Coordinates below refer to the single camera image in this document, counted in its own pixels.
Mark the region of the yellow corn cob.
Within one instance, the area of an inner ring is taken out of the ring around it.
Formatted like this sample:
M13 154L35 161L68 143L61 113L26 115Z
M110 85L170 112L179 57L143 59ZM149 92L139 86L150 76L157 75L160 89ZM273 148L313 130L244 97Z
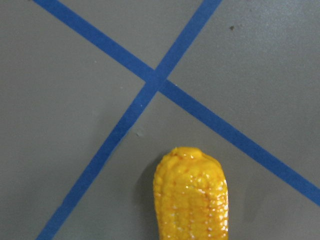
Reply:
M221 164L195 147L176 147L156 167L153 196L161 240L227 240L229 200Z

